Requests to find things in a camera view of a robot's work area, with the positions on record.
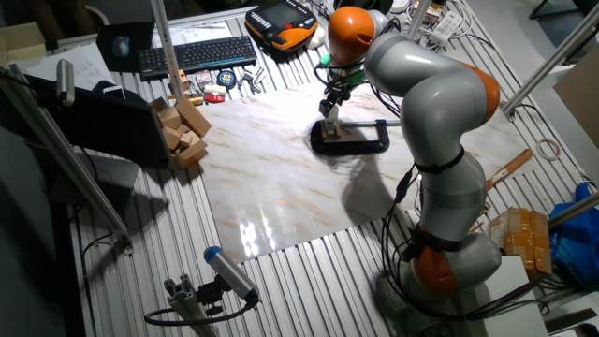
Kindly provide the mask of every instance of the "wooden stick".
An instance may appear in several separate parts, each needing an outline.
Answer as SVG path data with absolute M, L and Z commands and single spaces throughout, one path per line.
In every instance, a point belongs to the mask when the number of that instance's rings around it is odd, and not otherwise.
M 526 149 L 522 151 L 516 158 L 512 159 L 511 162 L 507 163 L 502 169 L 497 171 L 489 180 L 487 180 L 487 190 L 489 191 L 493 186 L 497 183 L 502 182 L 507 178 L 510 174 L 514 173 L 515 170 L 519 169 L 524 163 L 529 161 L 533 157 L 533 152 L 531 149 Z

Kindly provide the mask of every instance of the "cardboard box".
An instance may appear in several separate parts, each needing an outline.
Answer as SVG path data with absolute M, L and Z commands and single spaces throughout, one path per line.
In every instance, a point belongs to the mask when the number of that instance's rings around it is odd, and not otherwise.
M 176 130 L 165 126 L 162 128 L 162 135 L 165 137 L 168 148 L 170 150 L 175 150 L 177 145 L 179 145 L 179 133 Z
M 493 241 L 507 255 L 520 256 L 530 278 L 552 274 L 545 215 L 510 208 L 490 222 L 489 231 Z
M 163 98 L 158 98 L 155 101 L 148 104 L 153 108 L 153 112 L 158 116 L 169 116 L 169 120 L 175 119 L 172 116 L 173 111 L 178 113 L 178 116 L 181 118 L 182 124 L 179 125 L 177 129 L 173 129 L 167 126 L 163 127 L 163 134 L 165 136 L 165 141 L 167 143 L 168 148 L 170 149 L 170 155 L 173 158 L 173 161 L 179 165 L 181 168 L 186 169 L 201 159 L 204 155 L 206 155 L 206 144 L 201 137 L 205 135 L 206 132 L 211 128 L 210 123 L 206 121 L 204 116 L 199 113 L 199 111 L 194 107 L 188 99 L 183 99 L 176 107 L 176 110 L 169 107 L 167 102 Z M 183 114 L 181 110 L 189 117 L 189 119 L 183 118 Z M 195 129 L 203 132 L 200 134 L 196 132 Z M 181 135 L 185 134 L 186 137 L 191 138 L 189 141 L 188 147 L 183 147 L 180 144 Z
M 598 87 L 599 45 L 588 52 L 553 87 L 597 148 L 599 148 Z
M 0 28 L 0 66 L 38 57 L 46 57 L 46 39 L 37 23 Z
M 166 108 L 159 111 L 158 119 L 162 126 L 170 127 L 173 130 L 177 130 L 181 126 L 181 116 L 175 108 Z
M 183 117 L 183 123 L 187 125 L 191 130 L 197 133 L 200 137 L 204 138 L 206 133 L 212 125 L 208 123 L 206 118 L 199 112 L 199 110 L 189 101 L 184 98 L 177 103 L 177 111 Z

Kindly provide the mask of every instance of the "marble board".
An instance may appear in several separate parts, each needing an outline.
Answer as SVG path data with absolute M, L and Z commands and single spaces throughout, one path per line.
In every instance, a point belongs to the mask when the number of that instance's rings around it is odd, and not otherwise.
M 201 107 L 212 129 L 204 139 L 208 154 L 199 164 L 220 242 L 234 261 L 384 217 L 397 183 L 412 167 L 400 127 L 388 129 L 391 145 L 383 154 L 314 154 L 308 135 L 322 118 L 323 89 L 310 84 Z M 395 119 L 369 85 L 358 87 L 340 109 L 343 121 L 380 118 Z M 373 128 L 352 131 L 375 138 Z M 487 177 L 525 149 L 499 110 L 461 143 Z M 529 163 L 515 174 L 533 168 Z M 414 184 L 401 209 L 415 208 L 415 200 Z

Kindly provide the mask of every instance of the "black keyboard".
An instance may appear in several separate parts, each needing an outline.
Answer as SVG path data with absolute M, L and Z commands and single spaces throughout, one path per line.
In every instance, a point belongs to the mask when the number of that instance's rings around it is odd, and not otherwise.
M 142 81 L 165 78 L 167 60 L 162 48 L 138 51 Z M 175 46 L 177 66 L 183 71 L 245 66 L 256 62 L 249 37 L 227 37 Z

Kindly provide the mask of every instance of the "white paper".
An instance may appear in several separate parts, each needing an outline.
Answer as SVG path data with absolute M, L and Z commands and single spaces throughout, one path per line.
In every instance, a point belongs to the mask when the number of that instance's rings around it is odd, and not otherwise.
M 46 57 L 39 65 L 29 67 L 25 72 L 45 80 L 56 81 L 56 65 L 63 59 L 73 64 L 75 86 L 78 88 L 93 90 L 100 81 L 114 83 L 95 43 Z
M 170 28 L 170 39 L 173 46 L 226 37 L 232 37 L 232 35 L 225 22 L 187 28 Z M 152 36 L 152 43 L 155 48 L 162 47 L 162 41 L 157 32 Z

